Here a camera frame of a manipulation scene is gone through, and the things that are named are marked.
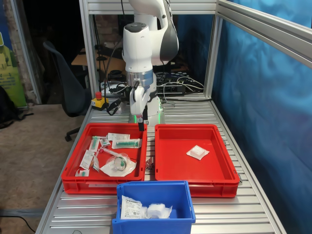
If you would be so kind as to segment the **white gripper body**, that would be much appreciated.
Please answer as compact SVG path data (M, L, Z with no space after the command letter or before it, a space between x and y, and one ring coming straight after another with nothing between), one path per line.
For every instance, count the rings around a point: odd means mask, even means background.
M134 116L141 116L149 99L149 89L138 86L130 92L130 112Z

